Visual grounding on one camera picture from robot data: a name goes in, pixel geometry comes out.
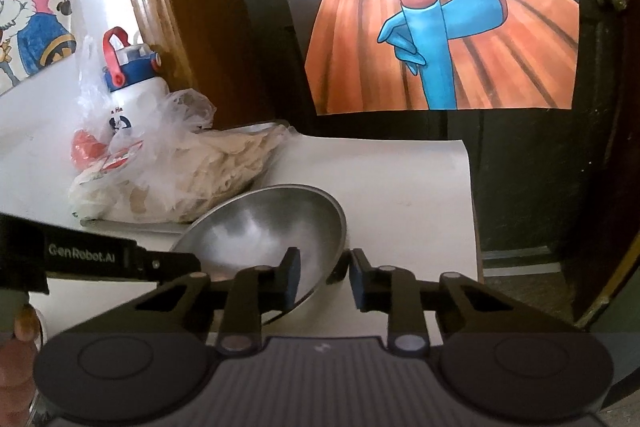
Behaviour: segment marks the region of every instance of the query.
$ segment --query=plastic bag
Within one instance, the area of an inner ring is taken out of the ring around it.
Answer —
[[[118,131],[108,156],[82,172],[69,197],[81,219],[189,223],[244,190],[288,136],[203,131],[214,108],[193,89],[167,96],[144,123]]]
[[[84,170],[106,155],[113,137],[109,125],[111,98],[102,81],[102,62],[91,37],[82,43],[79,66],[81,128],[71,143],[71,160],[77,169]]]

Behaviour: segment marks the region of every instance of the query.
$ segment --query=cartoon character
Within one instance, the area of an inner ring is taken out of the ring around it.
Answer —
[[[0,0],[0,68],[16,86],[10,52],[18,52],[27,76],[37,73],[76,50],[74,36],[53,13],[38,11],[35,0]]]
[[[319,114],[571,107],[578,28],[573,0],[322,0],[305,69]]]

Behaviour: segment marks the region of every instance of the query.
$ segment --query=blue hand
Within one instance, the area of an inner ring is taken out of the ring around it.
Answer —
[[[411,39],[411,46],[404,40]],[[455,109],[456,90],[449,41],[440,1],[428,8],[402,11],[385,22],[378,42],[395,42],[396,57],[413,74],[420,73],[422,88],[431,109]]]
[[[500,0],[440,1],[428,8],[402,11],[382,26],[378,42],[388,42],[396,57],[420,73],[429,107],[456,108],[448,39],[476,35],[500,26],[506,16]]]

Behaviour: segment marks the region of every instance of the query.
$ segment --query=stainless steel bowl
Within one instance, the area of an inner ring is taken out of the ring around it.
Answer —
[[[233,131],[233,132],[253,133],[253,132],[262,132],[268,129],[273,129],[274,127],[277,127],[279,125],[283,125],[284,127],[289,127],[289,122],[286,120],[272,120],[267,122],[252,123],[251,125],[243,125],[241,127],[230,127],[224,130]]]
[[[297,247],[300,304],[332,272],[345,240],[344,212],[331,195],[306,185],[274,185],[220,204],[193,223],[172,251],[195,254],[212,280],[225,280],[243,268],[277,266],[287,248]]]

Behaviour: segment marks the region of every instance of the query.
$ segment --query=water bottle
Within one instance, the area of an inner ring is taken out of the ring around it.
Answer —
[[[124,46],[115,50],[111,37],[116,36]],[[102,49],[107,66],[104,81],[111,91],[110,125],[114,131],[135,127],[145,115],[158,107],[169,93],[164,79],[158,76],[160,55],[147,44],[129,44],[129,36],[116,27],[104,34]]]

